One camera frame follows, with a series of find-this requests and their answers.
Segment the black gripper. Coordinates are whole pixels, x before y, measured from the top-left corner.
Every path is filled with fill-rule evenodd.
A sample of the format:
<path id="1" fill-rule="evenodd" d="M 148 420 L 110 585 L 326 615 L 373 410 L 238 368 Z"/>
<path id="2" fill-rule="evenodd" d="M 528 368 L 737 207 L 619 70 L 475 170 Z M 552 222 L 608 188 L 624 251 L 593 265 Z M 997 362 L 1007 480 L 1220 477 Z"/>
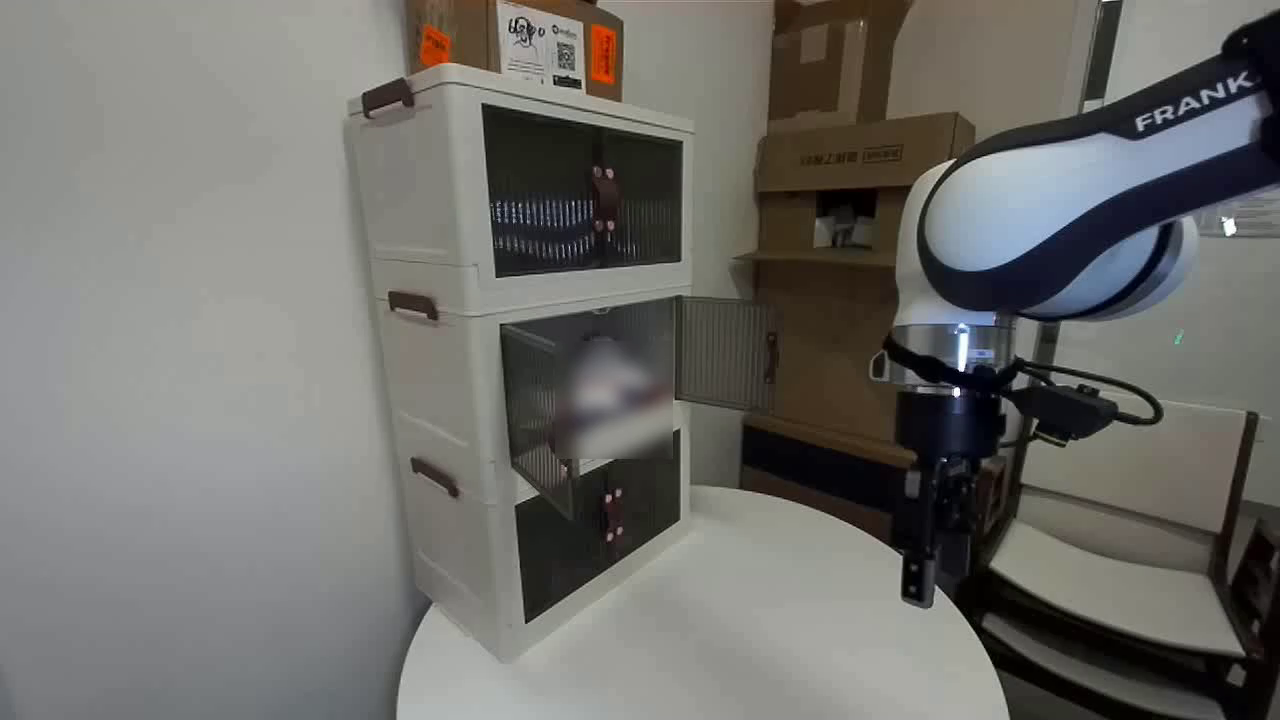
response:
<path id="1" fill-rule="evenodd" d="M 899 563 L 899 598 L 927 602 L 927 561 L 947 537 L 973 531 L 973 488 L 981 463 L 1005 434 L 998 398 L 984 391 L 927 396 L 903 391 L 894 402 L 894 439 L 912 453 L 919 482 L 908 493 L 908 554 Z M 935 588 L 954 597 L 968 561 L 935 554 Z"/>

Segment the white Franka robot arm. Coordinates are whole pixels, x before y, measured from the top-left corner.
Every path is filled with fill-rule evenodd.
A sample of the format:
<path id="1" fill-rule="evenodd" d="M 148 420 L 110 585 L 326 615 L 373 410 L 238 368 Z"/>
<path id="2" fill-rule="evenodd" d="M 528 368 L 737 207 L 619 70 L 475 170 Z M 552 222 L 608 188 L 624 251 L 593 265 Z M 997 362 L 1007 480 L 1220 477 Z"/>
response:
<path id="1" fill-rule="evenodd" d="M 894 439 L 912 453 L 899 597 L 950 571 L 975 467 L 1022 415 L 1046 444 L 1125 410 L 1091 372 L 1007 353 L 1016 319 L 1111 319 L 1158 302 L 1196 249 L 1191 214 L 1280 179 L 1280 11 L 1216 57 L 1105 109 L 997 133 L 912 179 L 885 337 Z"/>

